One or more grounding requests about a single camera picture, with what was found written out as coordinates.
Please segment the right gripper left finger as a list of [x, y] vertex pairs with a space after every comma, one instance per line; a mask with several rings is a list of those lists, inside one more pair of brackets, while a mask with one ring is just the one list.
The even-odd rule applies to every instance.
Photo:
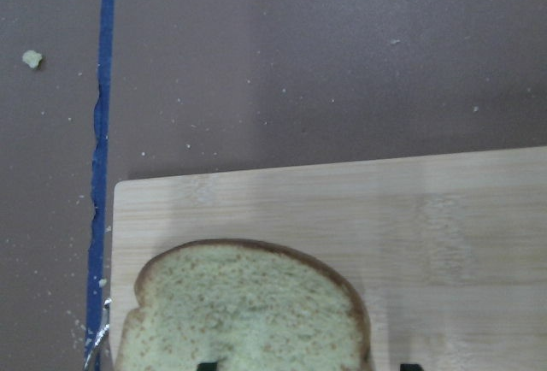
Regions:
[[224, 361], [222, 359], [211, 362], [200, 362], [197, 365], [197, 371], [222, 371], [224, 369]]

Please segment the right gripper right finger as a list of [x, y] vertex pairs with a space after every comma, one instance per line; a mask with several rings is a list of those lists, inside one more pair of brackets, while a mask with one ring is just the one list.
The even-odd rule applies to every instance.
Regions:
[[400, 371], [423, 371], [423, 367], [419, 363], [402, 363]]

